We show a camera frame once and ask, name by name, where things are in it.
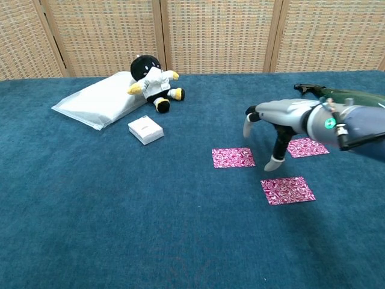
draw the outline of plastic bag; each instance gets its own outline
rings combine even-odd
[[[127,93],[133,83],[130,72],[118,72],[62,99],[52,109],[100,131],[146,103],[142,94]]]

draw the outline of blue carpet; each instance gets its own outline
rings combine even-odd
[[[266,173],[275,130],[242,136],[295,83],[384,94],[384,72],[181,75],[168,114],[102,131],[50,109],[100,79],[0,82],[0,288],[385,287],[384,164],[328,147]],[[165,134],[148,146],[127,127],[143,115]],[[214,168],[243,146],[256,167]],[[260,180],[290,176],[316,201],[269,205]]]

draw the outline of small white box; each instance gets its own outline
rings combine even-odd
[[[154,140],[163,137],[163,129],[148,116],[143,116],[128,124],[130,132],[147,145]]]

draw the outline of woven panel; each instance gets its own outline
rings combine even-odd
[[[385,1],[291,1],[276,72],[377,69]]]
[[[151,0],[47,0],[74,76],[129,70],[137,54],[158,57]]]
[[[261,72],[273,8],[274,0],[167,1],[172,68],[181,73]]]
[[[0,1],[0,79],[61,77],[32,1]]]

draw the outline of plush doll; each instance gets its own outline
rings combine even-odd
[[[177,101],[185,99],[182,88],[171,89],[170,80],[177,80],[178,73],[172,70],[163,71],[158,59],[151,55],[138,55],[131,63],[131,75],[136,80],[128,89],[130,95],[142,93],[147,102],[153,103],[159,113],[170,109],[169,98]]]

